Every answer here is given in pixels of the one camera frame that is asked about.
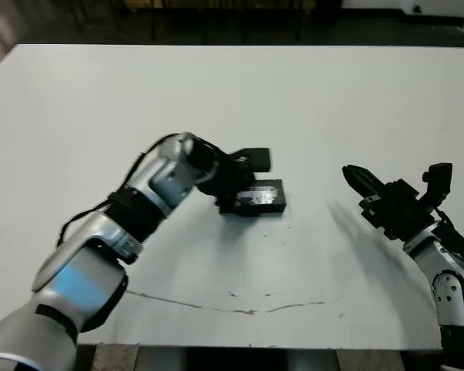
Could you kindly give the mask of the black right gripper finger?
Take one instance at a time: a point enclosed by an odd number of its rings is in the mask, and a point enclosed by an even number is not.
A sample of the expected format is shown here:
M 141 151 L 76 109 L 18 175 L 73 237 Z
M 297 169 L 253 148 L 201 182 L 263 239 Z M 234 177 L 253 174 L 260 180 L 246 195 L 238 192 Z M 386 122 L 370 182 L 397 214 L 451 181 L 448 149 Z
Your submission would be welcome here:
M 349 186 L 363 198 L 379 193 L 379 179 L 366 168 L 342 168 Z
M 368 169 L 356 166 L 343 166 L 343 176 L 356 192 L 380 192 L 384 184 Z

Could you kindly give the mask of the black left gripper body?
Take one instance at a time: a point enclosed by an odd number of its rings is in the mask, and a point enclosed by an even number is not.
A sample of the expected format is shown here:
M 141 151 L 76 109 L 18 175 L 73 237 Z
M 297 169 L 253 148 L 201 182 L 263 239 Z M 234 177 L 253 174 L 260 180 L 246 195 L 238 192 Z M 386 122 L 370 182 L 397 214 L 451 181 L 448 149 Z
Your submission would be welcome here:
M 255 180 L 247 152 L 227 154 L 221 152 L 213 174 L 197 184 L 201 193 L 215 198 L 218 207 L 232 207 L 236 194 L 245 190 Z

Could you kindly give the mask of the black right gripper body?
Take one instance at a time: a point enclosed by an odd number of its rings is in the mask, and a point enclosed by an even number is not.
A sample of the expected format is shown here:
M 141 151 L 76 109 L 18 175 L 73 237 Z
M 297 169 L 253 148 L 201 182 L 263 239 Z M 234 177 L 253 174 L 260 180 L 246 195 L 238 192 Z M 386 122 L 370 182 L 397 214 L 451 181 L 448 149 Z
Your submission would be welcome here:
M 389 240 L 410 240 L 435 223 L 435 218 L 416 199 L 417 194 L 403 179 L 389 182 L 377 194 L 359 202 L 361 215 L 374 228 L 382 228 Z

